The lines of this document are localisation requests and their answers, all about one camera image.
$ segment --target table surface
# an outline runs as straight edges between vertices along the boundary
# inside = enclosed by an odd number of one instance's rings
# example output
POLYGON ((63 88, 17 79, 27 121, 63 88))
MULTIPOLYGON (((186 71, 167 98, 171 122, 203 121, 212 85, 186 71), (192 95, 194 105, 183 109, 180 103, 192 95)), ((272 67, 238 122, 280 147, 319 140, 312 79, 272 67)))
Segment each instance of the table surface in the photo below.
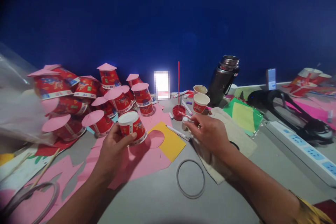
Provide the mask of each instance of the table surface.
MULTIPOLYGON (((159 103, 165 107, 164 112, 171 112, 173 106, 177 105, 177 99, 172 98, 159 103)), ((267 112, 265 117, 268 120, 276 120, 276 117, 267 112)), ((175 129, 182 132, 181 122, 172 120, 172 124, 175 129)), ((293 157, 289 149, 284 148, 284 145, 269 134, 264 126, 260 127, 252 139, 258 147, 250 157, 251 161, 284 187, 312 204, 336 197, 336 189, 327 186, 305 164, 293 157)), ((70 155, 73 165, 80 164, 86 159, 95 141, 90 132, 85 133, 70 149, 58 155, 54 163, 70 155)), ((139 224, 158 222, 257 224, 258 217, 243 196, 225 181, 217 185, 202 166, 190 143, 185 142, 187 145, 168 168, 130 181, 116 191, 107 190, 92 221, 139 224), (195 160, 201 165, 205 174, 205 191, 198 199, 186 198, 177 187, 176 170, 185 159, 195 160)), ((335 147, 333 143, 317 149, 336 163, 335 147)), ((62 194, 63 199, 75 187, 77 175, 83 168, 84 166, 77 171, 66 186, 62 194)), ((181 167, 180 183, 187 193, 196 194, 200 191, 202 182, 202 173, 196 164, 189 162, 181 167)))

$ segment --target wooden stick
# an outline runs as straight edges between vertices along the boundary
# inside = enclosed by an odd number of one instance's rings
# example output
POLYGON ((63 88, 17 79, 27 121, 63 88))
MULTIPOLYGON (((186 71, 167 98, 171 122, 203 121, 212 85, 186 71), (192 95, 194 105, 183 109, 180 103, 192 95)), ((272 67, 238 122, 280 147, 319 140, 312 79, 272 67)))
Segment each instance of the wooden stick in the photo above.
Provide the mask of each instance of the wooden stick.
POLYGON ((43 176, 43 174, 46 172, 46 170, 49 168, 49 166, 51 165, 51 163, 54 161, 55 157, 57 156, 57 154, 59 153, 60 150, 61 149, 58 148, 58 150, 55 152, 55 154, 50 159, 49 163, 43 168, 43 170, 40 173, 40 175, 38 176, 37 180, 34 182, 34 184, 32 184, 32 186, 30 187, 30 189, 32 189, 34 186, 36 186, 36 184, 39 182, 39 180, 41 179, 41 177, 43 176))

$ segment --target pink paper circle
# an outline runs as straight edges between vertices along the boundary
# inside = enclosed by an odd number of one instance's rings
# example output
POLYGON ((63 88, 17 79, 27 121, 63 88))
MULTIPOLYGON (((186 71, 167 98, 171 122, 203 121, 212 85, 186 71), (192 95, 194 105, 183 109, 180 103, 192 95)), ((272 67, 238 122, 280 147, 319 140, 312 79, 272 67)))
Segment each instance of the pink paper circle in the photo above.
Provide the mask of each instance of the pink paper circle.
POLYGON ((145 143, 150 149, 156 149, 163 143, 164 139, 165 136, 161 131, 153 130, 148 134, 145 143))

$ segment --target white power strip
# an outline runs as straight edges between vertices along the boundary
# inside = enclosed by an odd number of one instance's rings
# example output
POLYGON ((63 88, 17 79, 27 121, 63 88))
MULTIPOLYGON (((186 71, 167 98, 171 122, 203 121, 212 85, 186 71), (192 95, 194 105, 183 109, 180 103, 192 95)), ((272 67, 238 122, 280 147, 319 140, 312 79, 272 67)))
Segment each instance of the white power strip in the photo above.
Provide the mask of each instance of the white power strip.
POLYGON ((269 122, 266 124, 266 128, 328 186, 336 188, 336 165, 333 162, 281 123, 277 121, 269 122))

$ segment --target thermos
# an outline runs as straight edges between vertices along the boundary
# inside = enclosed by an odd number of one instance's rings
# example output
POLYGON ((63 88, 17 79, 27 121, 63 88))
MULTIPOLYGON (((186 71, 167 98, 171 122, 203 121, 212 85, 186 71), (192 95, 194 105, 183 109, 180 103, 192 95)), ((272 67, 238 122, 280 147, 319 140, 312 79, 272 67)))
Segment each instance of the thermos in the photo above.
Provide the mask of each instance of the thermos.
POLYGON ((207 95, 210 98, 209 107, 217 107, 226 95, 239 72, 239 58, 224 55, 218 63, 210 82, 207 95))

